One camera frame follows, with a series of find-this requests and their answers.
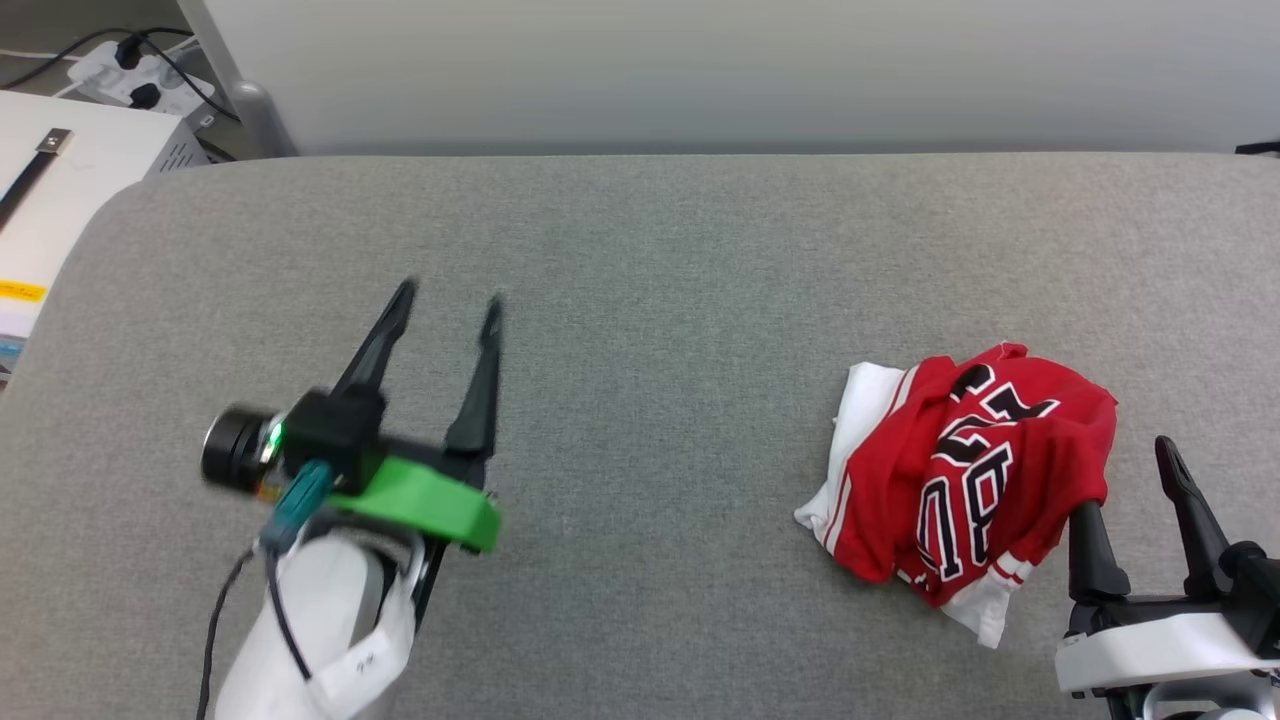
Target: white label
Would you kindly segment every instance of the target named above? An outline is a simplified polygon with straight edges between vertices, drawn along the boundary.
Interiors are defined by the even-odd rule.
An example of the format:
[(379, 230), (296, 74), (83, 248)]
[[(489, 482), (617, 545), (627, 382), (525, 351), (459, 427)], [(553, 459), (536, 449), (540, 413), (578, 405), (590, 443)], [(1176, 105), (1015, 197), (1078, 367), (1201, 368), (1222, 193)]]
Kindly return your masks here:
[(378, 626), (308, 683), (330, 720), (349, 720), (378, 700), (404, 671), (413, 644), (412, 602), (397, 578), (383, 603)]

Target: white wall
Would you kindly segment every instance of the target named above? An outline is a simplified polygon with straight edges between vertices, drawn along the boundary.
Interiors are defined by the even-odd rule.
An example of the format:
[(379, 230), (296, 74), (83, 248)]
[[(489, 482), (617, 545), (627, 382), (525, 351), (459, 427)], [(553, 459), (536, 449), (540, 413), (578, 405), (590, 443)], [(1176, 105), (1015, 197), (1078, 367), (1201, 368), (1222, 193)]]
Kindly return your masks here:
[(219, 74), (260, 83), (302, 154), (1280, 137), (1276, 0), (183, 4), (225, 42)]

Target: green led light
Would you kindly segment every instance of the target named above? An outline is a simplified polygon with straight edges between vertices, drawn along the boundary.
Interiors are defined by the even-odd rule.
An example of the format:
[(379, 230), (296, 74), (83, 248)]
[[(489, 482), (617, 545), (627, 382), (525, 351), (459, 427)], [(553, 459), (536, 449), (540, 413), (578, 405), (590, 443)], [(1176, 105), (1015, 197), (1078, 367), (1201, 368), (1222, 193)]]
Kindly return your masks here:
[(266, 434), (266, 448), (274, 456), (280, 450), (280, 441), (284, 439), (284, 423), (271, 425), (271, 432)]

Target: gray cushioned table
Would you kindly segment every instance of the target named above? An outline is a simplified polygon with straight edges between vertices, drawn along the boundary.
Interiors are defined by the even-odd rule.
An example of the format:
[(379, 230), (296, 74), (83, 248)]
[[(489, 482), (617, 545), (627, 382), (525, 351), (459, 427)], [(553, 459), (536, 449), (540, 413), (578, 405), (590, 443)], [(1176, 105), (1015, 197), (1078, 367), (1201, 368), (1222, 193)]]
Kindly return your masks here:
[[(183, 717), (268, 509), (211, 418), (337, 379), (422, 281), (388, 429), (439, 438), (508, 300), (492, 556), (451, 553), (401, 717), (1100, 717), (1057, 693), (1066, 553), (998, 651), (791, 519), (849, 365), (1012, 340), (1106, 386), (1137, 591), (1183, 575), (1151, 443), (1280, 551), (1280, 163), (1210, 155), (294, 159), (109, 202), (0, 395), (0, 716)], [(233, 593), (225, 671), (261, 602)]]

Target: camera lens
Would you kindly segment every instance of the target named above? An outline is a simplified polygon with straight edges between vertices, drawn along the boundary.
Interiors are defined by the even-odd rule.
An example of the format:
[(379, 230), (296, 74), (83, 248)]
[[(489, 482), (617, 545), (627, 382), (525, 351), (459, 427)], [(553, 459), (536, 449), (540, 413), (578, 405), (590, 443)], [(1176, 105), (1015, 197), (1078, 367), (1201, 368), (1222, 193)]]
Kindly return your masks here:
[(268, 432), (275, 413), (233, 405), (210, 425), (200, 455), (205, 480), (234, 491), (255, 495), (268, 469), (264, 457)]

